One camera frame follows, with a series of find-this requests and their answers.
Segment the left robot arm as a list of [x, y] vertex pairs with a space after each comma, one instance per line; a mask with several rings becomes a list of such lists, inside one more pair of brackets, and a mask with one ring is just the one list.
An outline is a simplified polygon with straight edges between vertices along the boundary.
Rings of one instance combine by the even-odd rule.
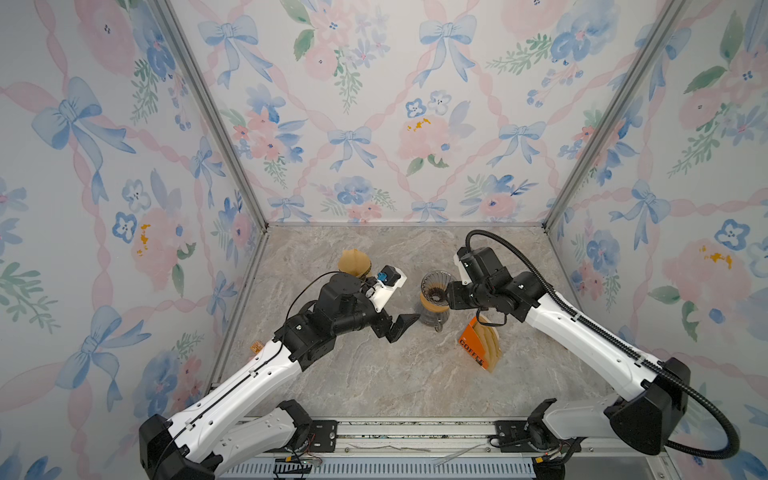
[[324, 276], [317, 298], [290, 310], [245, 366], [172, 417], [156, 414], [141, 425], [140, 464], [148, 478], [215, 479], [261, 453], [306, 449], [313, 420], [297, 401], [285, 400], [255, 420], [246, 415], [330, 353], [339, 336], [369, 328], [395, 343], [419, 318], [385, 310], [407, 280], [396, 267], [365, 279], [341, 271]]

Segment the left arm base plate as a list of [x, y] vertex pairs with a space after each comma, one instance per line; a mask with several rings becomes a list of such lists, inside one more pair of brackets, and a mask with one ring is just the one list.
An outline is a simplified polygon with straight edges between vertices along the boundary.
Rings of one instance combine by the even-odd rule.
[[336, 450], [338, 426], [337, 420], [311, 420], [301, 424], [285, 448], [296, 453], [333, 453]]

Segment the brown paper coffee filter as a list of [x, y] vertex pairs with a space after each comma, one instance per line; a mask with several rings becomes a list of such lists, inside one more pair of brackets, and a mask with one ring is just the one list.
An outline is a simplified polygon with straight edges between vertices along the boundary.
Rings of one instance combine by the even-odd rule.
[[338, 261], [338, 270], [364, 279], [371, 272], [372, 261], [370, 257], [358, 249], [344, 250]]

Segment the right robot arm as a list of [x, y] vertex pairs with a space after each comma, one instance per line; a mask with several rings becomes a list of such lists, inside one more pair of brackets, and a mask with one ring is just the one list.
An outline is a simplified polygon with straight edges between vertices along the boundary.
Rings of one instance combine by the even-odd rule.
[[509, 273], [489, 247], [460, 248], [454, 262], [460, 278], [449, 284], [453, 310], [495, 310], [558, 342], [597, 372], [613, 389], [597, 400], [547, 399], [529, 415], [509, 443], [538, 451], [576, 438], [617, 438], [634, 450], [657, 455], [687, 410], [683, 386], [690, 370], [681, 361], [657, 357], [624, 342], [580, 315], [533, 273]]

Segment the orange coffee filter pack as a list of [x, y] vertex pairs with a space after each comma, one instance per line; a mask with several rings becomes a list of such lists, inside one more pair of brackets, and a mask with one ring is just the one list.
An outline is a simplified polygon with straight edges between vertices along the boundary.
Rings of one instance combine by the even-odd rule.
[[482, 315], [475, 316], [459, 337], [458, 344], [484, 370], [492, 373], [502, 358], [499, 335], [494, 328], [480, 323]]

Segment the grey glass dripper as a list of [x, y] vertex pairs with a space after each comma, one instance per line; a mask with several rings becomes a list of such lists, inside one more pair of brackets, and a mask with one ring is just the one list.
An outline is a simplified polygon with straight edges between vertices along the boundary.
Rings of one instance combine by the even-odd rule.
[[442, 270], [431, 271], [421, 280], [421, 295], [429, 303], [447, 305], [446, 286], [452, 281], [455, 281], [455, 278], [448, 272]]

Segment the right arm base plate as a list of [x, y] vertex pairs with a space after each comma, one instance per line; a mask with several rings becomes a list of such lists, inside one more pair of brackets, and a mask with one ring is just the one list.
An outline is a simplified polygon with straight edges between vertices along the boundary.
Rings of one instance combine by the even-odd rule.
[[537, 452], [525, 420], [497, 420], [494, 422], [494, 429], [495, 433], [489, 438], [489, 444], [502, 453]]

